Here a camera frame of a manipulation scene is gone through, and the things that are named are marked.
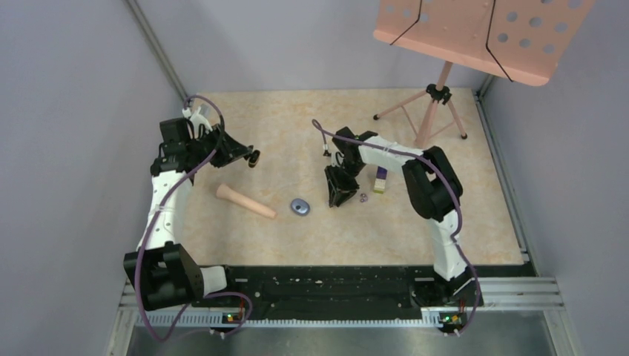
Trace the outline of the black earbud charging case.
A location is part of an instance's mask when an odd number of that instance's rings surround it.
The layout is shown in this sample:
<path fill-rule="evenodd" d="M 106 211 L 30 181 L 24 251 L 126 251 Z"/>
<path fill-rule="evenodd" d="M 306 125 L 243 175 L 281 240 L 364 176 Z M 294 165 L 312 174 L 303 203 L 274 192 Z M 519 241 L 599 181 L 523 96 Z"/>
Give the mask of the black earbud charging case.
<path fill-rule="evenodd" d="M 260 151 L 254 150 L 248 156 L 248 166 L 250 168 L 255 168 L 260 159 Z"/>

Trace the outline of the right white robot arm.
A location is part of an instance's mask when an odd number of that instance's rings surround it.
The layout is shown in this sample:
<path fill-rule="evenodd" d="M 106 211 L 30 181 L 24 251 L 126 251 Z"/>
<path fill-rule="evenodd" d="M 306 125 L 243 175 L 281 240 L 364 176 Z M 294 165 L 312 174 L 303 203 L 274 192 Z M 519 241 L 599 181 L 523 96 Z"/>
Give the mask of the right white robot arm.
<path fill-rule="evenodd" d="M 454 306 L 465 295 L 464 284 L 456 278 L 467 267 L 458 250 L 463 189 L 444 151 L 437 146 L 408 148 L 372 131 L 356 135 L 348 127 L 331 138 L 336 151 L 324 170 L 329 207 L 339 207 L 356 195 L 357 177 L 367 165 L 403 177 L 411 206 L 430 224 L 433 268 L 443 279 L 435 285 L 435 296 L 445 306 Z"/>

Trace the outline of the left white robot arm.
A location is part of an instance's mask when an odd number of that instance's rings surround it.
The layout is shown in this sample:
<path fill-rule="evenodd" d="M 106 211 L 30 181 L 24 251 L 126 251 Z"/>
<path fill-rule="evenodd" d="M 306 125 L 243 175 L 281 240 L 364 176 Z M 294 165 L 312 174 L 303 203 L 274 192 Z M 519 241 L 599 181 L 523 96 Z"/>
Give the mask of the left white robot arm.
<path fill-rule="evenodd" d="M 230 306 L 238 287 L 226 279 L 225 268 L 200 267 L 178 239 L 196 172 L 206 164 L 221 168 L 239 159 L 253 168 L 260 152 L 233 139 L 222 122 L 181 117 L 160 122 L 159 129 L 148 222 L 137 250 L 124 257 L 125 273 L 146 311 L 194 303 L 208 294 L 219 306 Z"/>

